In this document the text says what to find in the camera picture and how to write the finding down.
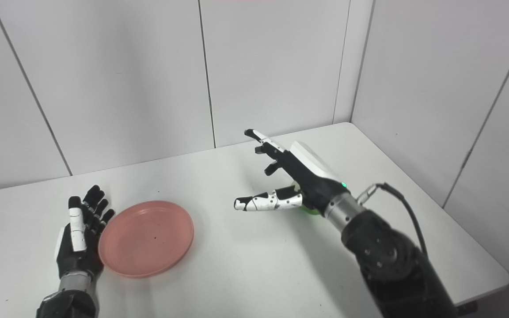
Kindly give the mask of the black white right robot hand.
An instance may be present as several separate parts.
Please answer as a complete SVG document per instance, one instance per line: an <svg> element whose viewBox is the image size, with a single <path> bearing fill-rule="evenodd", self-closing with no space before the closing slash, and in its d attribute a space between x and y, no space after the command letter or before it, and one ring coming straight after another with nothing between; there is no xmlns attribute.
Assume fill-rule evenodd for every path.
<svg viewBox="0 0 509 318"><path fill-rule="evenodd" d="M294 184L251 197L237 197L234 201L237 211L277 211L305 206L323 215L337 195L348 191L337 173L305 143L295 141L285 149L255 129L245 129L244 135L260 143L254 150L256 154L268 155L273 160L265 168L265 175L282 169Z"/></svg>

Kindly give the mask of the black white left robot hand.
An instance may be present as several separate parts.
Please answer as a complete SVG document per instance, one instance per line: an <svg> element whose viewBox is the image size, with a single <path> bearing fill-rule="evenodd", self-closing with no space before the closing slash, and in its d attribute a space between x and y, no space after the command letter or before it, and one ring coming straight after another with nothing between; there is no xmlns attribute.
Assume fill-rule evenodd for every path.
<svg viewBox="0 0 509 318"><path fill-rule="evenodd" d="M99 185L93 185L85 197L68 200L69 223L60 235L56 262L59 277L76 271L95 279L103 271L99 242L115 211Z"/></svg>

